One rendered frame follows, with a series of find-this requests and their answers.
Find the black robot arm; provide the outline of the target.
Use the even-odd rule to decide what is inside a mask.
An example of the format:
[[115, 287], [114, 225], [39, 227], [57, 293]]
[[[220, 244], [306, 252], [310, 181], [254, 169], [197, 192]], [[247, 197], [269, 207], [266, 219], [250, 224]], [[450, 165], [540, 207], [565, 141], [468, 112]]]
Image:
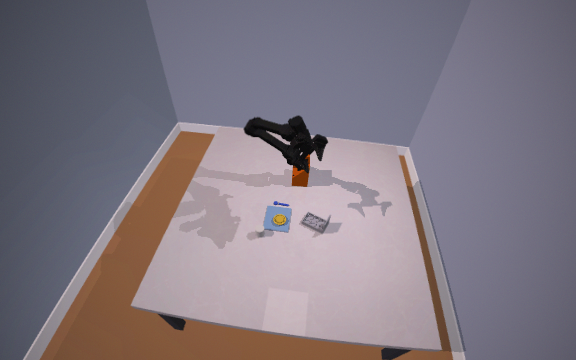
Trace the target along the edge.
[[[287, 159], [287, 164], [292, 165], [292, 160], [300, 156], [301, 147], [309, 140], [306, 135], [310, 135], [309, 130], [302, 117], [294, 116], [289, 118], [288, 123], [278, 124], [261, 118], [249, 120], [243, 128], [244, 133], [252, 137], [259, 137], [277, 150]], [[280, 135], [283, 139], [290, 142], [286, 145], [269, 132]], [[300, 150], [299, 150], [300, 149]]]

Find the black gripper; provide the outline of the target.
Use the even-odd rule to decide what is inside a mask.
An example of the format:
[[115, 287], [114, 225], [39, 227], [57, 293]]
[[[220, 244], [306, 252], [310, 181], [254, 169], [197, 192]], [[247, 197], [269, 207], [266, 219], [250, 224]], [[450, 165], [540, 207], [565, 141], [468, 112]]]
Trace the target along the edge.
[[323, 152], [328, 143], [328, 139], [320, 134], [316, 134], [313, 139], [309, 135], [306, 136], [309, 140], [309, 144], [305, 143], [300, 150], [302, 154], [296, 156], [291, 162], [293, 166], [303, 168], [306, 173], [309, 173], [309, 164], [305, 158], [315, 150], [319, 161], [322, 161]]

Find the light blue flat mat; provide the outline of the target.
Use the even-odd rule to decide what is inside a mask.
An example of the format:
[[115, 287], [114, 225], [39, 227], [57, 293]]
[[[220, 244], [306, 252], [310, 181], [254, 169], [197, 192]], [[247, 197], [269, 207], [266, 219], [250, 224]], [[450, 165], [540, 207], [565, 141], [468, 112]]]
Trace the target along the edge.
[[[283, 225], [277, 225], [274, 223], [273, 218], [277, 214], [282, 214], [286, 217], [286, 222]], [[289, 229], [291, 208], [268, 206], [266, 211], [266, 216], [264, 220], [264, 230], [287, 232]]]

